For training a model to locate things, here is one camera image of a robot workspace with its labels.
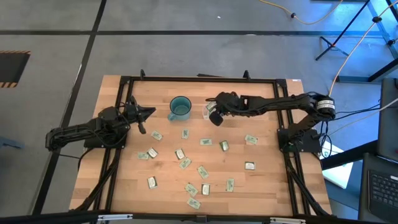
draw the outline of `mug handle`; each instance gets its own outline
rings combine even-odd
[[[169,114],[167,115],[167,119],[169,119],[169,121],[173,121],[176,119],[175,114]]]

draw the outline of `wooden tabletop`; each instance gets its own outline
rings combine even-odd
[[[113,106],[120,76],[106,75],[99,91],[94,117],[108,106]],[[289,94],[303,92],[300,80],[287,80]],[[208,215],[292,215],[284,160],[279,152],[276,112],[252,118],[224,117],[217,127],[203,119],[205,99],[218,93],[235,91],[239,95],[274,98],[271,84],[262,83],[203,83],[203,82],[134,82],[132,94],[141,106],[154,106],[156,112],[144,123],[148,134],[141,134],[132,124],[126,147],[122,150],[111,210],[125,213],[177,213]],[[192,102],[191,117],[187,121],[167,119],[169,103],[176,96],[186,96]],[[294,121],[305,116],[293,111]],[[182,139],[183,129],[189,129],[189,138]],[[161,141],[150,136],[153,131],[163,135]],[[252,145],[244,140],[250,134],[258,138]],[[201,138],[211,138],[212,146],[201,146]],[[229,150],[223,152],[218,144],[227,140]],[[153,147],[159,155],[155,159],[140,160],[138,152]],[[174,151],[182,148],[192,163],[182,170]],[[95,149],[81,162],[70,208],[76,208],[98,182],[104,149]],[[301,153],[305,183],[316,201],[331,213],[322,169],[317,158]],[[245,170],[244,162],[256,163],[256,170]],[[209,177],[202,179],[197,168],[203,166]],[[149,189],[147,178],[154,176],[158,187]],[[226,192],[226,181],[234,178],[234,191]],[[200,192],[195,199],[201,202],[199,210],[187,205],[190,197],[187,183],[199,191],[202,183],[210,184],[210,195]],[[104,208],[108,186],[104,188],[100,208]],[[299,211],[303,212],[300,191],[296,186]]]

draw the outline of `concrete floor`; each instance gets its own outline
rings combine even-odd
[[[380,13],[386,3],[372,0]],[[303,20],[313,21],[336,3],[303,0],[278,1]],[[100,0],[6,0],[0,2],[1,29],[90,30]],[[238,1],[108,1],[100,30],[343,30],[362,3],[343,3],[319,24],[291,21],[283,11],[257,0]],[[371,24],[368,9],[350,30],[365,31]],[[386,13],[390,34],[396,21]],[[349,52],[357,37],[344,37],[338,46]],[[31,50],[32,56],[17,88],[0,89],[0,136],[24,142],[22,150],[0,150],[0,216],[29,213],[39,177],[48,156],[45,133],[59,125],[75,81],[87,36],[0,36],[1,50]],[[70,124],[92,117],[103,75],[195,76],[197,73],[241,77],[298,78],[305,91],[326,93],[345,56],[328,52],[318,37],[276,36],[97,36]],[[371,75],[392,60],[385,41],[367,38],[348,61],[342,75]],[[332,97],[337,111],[359,110],[377,104],[380,85],[337,83]],[[363,115],[332,122],[333,131]],[[350,149],[377,138],[378,117],[352,125],[332,135],[333,144]],[[63,153],[79,156],[82,142]],[[68,209],[76,178],[76,160],[61,157],[44,212]]]

